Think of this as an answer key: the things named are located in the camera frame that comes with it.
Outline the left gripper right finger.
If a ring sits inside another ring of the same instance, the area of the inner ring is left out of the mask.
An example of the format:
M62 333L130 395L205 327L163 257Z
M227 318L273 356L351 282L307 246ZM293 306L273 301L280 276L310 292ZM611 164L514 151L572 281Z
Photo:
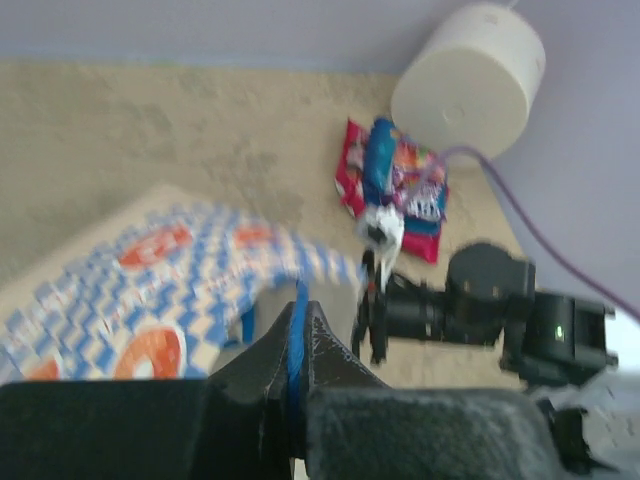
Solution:
M545 419L502 389L394 389L334 335L319 303L305 327L312 479L562 479Z

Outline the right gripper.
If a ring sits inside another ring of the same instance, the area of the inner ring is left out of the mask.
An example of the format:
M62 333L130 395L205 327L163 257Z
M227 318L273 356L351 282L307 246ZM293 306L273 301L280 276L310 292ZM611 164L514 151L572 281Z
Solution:
M393 278L393 270L384 259L376 260L376 254L372 248L364 250L361 265L365 273L364 290L354 320L351 350L356 357L360 357L360 346L365 336L369 335L370 363L381 365L387 358L386 290L389 281Z

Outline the pink REAL crisps bag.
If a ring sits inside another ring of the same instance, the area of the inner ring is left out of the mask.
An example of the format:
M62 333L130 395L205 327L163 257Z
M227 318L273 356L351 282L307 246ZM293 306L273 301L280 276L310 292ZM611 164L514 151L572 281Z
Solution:
M334 183L341 204L349 214L358 219L368 204L365 201L361 167L368 141L369 131L359 123L348 119L340 159L334 175ZM440 224L426 223L424 228L410 223L405 218L405 234L402 250L421 258L430 265L438 263L440 247Z

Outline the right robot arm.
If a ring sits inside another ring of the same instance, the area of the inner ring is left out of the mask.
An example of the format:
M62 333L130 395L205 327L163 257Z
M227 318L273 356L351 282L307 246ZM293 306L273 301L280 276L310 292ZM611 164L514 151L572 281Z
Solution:
M373 364L385 361L389 339L400 338L474 347L501 341L500 369L533 386L582 386L618 365L606 347L613 309L537 290L535 264L495 244L459 248L441 291L387 270L371 249L362 264L367 284L351 349L358 354L368 339Z

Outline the blue fruit sweets bag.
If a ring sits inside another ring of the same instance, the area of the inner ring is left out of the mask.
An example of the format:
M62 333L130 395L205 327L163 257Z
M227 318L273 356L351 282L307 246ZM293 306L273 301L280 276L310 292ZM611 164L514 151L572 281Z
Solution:
M368 204L381 205L392 194L392 166L399 132L394 123L378 117L369 132L365 149L362 186Z

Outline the purple Fox's sweets bag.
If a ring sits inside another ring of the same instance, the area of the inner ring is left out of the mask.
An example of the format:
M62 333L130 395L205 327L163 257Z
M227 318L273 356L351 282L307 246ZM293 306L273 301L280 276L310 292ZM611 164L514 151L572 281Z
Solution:
M426 147L405 138L397 141L392 157L390 184L397 206L405 202L423 171L432 167L434 158L435 154ZM434 167L404 210L405 230L419 235L439 234L445 218L447 193L447 171L444 167Z

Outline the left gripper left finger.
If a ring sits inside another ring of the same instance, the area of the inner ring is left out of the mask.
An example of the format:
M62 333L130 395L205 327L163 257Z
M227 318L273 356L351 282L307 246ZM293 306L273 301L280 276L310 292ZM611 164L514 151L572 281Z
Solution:
M213 375L1 389L5 479L288 479L291 307Z

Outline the blue checkered paper bag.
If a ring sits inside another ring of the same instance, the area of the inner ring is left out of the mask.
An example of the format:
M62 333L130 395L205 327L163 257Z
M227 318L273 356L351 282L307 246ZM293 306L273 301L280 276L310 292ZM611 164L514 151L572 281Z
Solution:
M205 377L299 285L338 298L347 338L361 283L334 249L160 187L2 292L1 380Z

